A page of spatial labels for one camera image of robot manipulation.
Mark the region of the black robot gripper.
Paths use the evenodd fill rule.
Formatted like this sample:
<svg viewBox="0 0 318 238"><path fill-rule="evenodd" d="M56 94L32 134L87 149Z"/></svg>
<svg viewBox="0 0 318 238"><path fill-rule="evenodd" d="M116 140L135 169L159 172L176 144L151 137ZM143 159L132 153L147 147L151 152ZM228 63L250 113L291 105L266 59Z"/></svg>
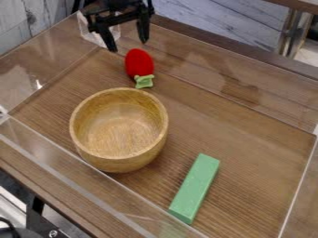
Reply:
<svg viewBox="0 0 318 238"><path fill-rule="evenodd" d="M150 39L150 18L154 14L151 0L101 0L101 6L83 13L88 21L88 31L99 32L111 52L116 52L115 38L111 27L136 20L138 35L143 44Z"/></svg>

